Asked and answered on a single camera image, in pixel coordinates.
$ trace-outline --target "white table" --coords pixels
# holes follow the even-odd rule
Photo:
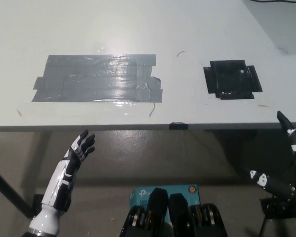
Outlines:
[[[50,54],[156,54],[162,103],[34,103]],[[254,100],[208,94],[210,60],[254,65]],[[296,4],[249,0],[0,0],[0,131],[279,127],[296,123]]]

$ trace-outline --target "black cable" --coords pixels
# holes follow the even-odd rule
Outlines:
[[[288,0],[251,0],[251,1],[255,1],[255,2],[288,2],[288,3],[296,3],[296,1],[288,1]]]

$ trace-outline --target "concrete floor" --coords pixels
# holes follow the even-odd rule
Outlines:
[[[0,133],[0,174],[32,202],[33,194],[44,193],[56,164],[78,134]],[[95,135],[96,150],[78,172],[60,237],[117,237],[135,186],[182,183],[199,184],[201,202],[216,204],[229,236],[257,237],[263,219],[259,198],[270,194],[244,184],[230,164],[282,176],[292,159],[280,131],[260,131],[245,143],[241,156],[228,159],[216,137],[205,131]],[[292,170],[287,180],[294,178]],[[0,194],[0,237],[21,236],[29,222]],[[265,236],[296,236],[296,219],[270,222]]]

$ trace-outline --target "black tape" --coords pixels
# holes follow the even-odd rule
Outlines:
[[[188,130],[188,124],[183,122],[172,122],[169,125],[169,130]]]
[[[244,60],[211,61],[204,73],[208,93],[221,100],[254,99],[253,92],[262,92],[254,66]]]

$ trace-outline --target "white robotic forearm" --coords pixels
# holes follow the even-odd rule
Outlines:
[[[69,147],[58,163],[42,199],[41,212],[32,219],[29,232],[34,236],[55,237],[59,233],[60,216],[71,204],[76,173],[87,155],[94,151],[94,135],[84,131]]]

